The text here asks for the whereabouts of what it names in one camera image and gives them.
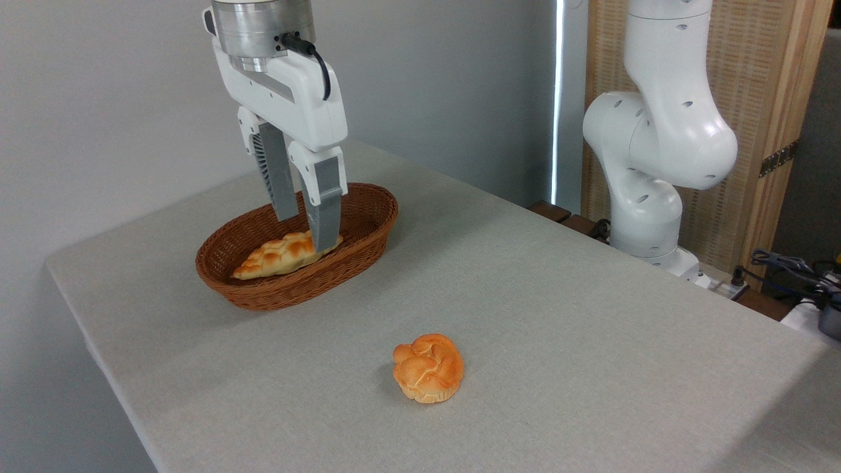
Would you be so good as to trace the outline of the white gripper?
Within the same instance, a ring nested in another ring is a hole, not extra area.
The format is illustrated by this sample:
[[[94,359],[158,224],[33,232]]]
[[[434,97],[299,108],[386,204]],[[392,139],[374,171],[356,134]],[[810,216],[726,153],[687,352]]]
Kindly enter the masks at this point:
[[[348,193],[348,123],[338,80],[318,56],[309,5],[213,5],[202,12],[246,151],[256,159],[279,221],[298,215],[300,175],[315,251],[336,245]],[[286,155],[283,132],[292,138]]]

